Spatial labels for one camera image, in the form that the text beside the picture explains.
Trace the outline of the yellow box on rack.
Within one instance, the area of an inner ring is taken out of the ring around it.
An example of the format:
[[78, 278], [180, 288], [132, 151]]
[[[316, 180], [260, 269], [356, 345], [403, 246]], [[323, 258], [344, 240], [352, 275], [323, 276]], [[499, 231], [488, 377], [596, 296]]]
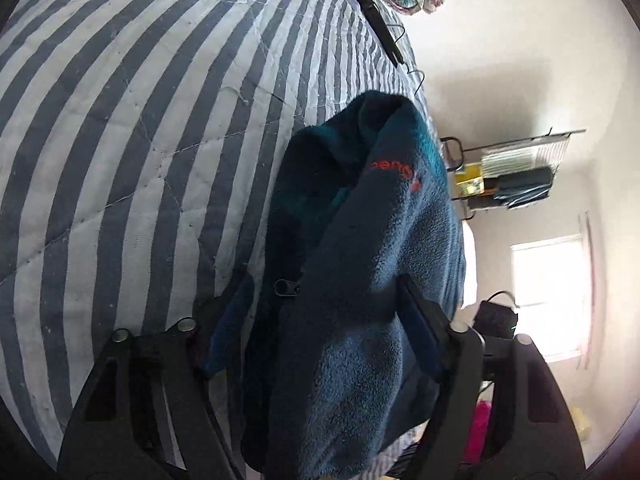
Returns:
[[482, 195], [485, 191], [483, 167], [480, 162], [470, 162], [454, 173], [454, 184], [461, 196]]

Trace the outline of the bright window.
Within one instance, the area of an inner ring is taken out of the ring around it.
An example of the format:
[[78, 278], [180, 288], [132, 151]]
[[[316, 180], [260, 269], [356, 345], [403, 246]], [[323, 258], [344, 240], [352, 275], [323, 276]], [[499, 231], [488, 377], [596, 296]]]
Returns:
[[511, 247], [516, 331], [533, 338], [549, 363], [583, 356], [592, 318], [589, 249], [579, 234]]

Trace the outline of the striped blue white bedspread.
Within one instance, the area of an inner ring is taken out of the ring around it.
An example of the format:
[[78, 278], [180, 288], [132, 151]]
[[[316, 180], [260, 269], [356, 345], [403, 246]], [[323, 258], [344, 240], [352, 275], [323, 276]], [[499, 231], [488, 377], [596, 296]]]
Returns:
[[426, 103], [355, 0], [20, 0], [1, 34], [1, 395], [49, 464], [99, 344], [262, 267], [292, 133]]

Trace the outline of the dark green hanging cloth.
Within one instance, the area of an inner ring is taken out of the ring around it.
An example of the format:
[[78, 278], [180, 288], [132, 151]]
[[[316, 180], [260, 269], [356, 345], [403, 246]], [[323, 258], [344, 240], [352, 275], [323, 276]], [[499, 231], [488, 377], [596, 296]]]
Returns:
[[523, 207], [549, 196], [554, 180], [550, 167], [506, 174], [498, 179], [495, 200], [506, 208]]

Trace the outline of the teal plaid fleece jacket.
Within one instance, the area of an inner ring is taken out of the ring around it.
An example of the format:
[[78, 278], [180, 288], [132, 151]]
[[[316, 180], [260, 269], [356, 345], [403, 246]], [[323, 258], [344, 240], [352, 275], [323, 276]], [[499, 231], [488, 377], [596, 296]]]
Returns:
[[296, 132], [270, 200], [262, 282], [235, 272], [206, 327], [203, 366], [242, 374], [244, 460], [269, 479], [348, 479], [431, 415], [438, 393], [396, 314], [409, 275], [453, 315], [461, 223], [420, 112], [368, 91]]

